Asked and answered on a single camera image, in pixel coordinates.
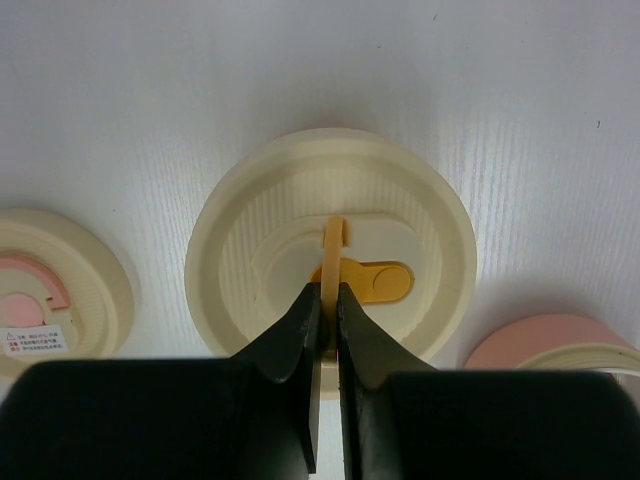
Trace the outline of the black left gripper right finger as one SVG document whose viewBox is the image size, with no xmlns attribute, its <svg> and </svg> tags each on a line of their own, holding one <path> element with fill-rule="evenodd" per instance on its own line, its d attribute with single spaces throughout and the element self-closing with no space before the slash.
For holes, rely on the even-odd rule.
<svg viewBox="0 0 640 480">
<path fill-rule="evenodd" d="M 600 373 L 438 370 L 339 288 L 349 479 L 635 479 L 639 416 Z"/>
</svg>

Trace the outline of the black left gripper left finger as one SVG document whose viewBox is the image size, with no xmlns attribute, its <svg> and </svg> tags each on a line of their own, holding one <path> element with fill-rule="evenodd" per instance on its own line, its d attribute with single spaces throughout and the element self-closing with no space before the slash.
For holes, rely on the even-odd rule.
<svg viewBox="0 0 640 480">
<path fill-rule="evenodd" d="M 1 406 L 5 479 L 306 479 L 317 468 L 320 293 L 228 358 L 49 361 Z"/>
</svg>

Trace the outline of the cream lid pink valve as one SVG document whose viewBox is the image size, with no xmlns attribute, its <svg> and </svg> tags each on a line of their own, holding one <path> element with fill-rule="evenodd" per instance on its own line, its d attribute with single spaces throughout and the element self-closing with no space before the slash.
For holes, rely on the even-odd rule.
<svg viewBox="0 0 640 480">
<path fill-rule="evenodd" d="M 41 210 L 1 212 L 1 375 L 113 355 L 134 319 L 125 270 L 95 235 Z"/>
</svg>

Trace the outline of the cream lunch box lid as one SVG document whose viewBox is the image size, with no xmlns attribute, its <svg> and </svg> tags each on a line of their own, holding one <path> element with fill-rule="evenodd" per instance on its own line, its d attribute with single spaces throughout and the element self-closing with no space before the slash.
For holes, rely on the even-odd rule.
<svg viewBox="0 0 640 480">
<path fill-rule="evenodd" d="M 341 255 L 408 269 L 399 300 L 366 314 L 415 356 L 451 338 L 476 279 L 476 241 L 452 187 L 414 153 L 352 129 L 313 129 L 258 148 L 216 185 L 195 223 L 185 292 L 208 348 L 235 354 L 318 279 L 325 231 L 344 221 Z"/>
</svg>

